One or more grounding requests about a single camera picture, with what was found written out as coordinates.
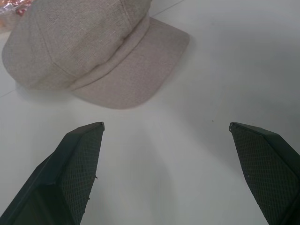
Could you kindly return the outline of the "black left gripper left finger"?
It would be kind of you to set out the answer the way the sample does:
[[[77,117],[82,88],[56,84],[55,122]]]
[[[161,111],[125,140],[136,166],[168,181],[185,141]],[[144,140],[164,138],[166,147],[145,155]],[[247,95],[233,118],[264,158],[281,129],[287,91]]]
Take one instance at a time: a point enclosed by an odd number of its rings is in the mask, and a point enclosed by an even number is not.
[[[67,133],[26,180],[0,225],[80,225],[96,177],[105,125]]]

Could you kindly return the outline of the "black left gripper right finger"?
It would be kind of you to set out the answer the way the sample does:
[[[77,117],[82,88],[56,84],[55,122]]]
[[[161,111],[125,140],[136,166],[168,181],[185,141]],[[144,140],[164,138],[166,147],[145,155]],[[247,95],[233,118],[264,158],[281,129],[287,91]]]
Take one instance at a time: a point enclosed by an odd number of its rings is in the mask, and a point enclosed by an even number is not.
[[[300,155],[278,134],[229,126],[245,181],[269,225],[300,225]]]

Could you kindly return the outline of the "beige fabric cap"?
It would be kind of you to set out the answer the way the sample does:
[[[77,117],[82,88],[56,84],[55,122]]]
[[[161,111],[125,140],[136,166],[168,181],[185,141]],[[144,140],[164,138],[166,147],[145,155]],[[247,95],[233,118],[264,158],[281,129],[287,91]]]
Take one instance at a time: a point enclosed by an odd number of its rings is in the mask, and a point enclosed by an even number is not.
[[[2,50],[9,75],[31,90],[70,91],[128,109],[171,74],[189,35],[149,16],[152,0],[36,0]]]

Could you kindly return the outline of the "clear orange plastic bag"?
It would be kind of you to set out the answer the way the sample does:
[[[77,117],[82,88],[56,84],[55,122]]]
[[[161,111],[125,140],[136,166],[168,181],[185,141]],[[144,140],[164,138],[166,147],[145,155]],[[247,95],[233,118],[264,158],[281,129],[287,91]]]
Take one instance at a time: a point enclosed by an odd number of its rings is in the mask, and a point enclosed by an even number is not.
[[[0,0],[0,34],[11,31],[33,0]]]

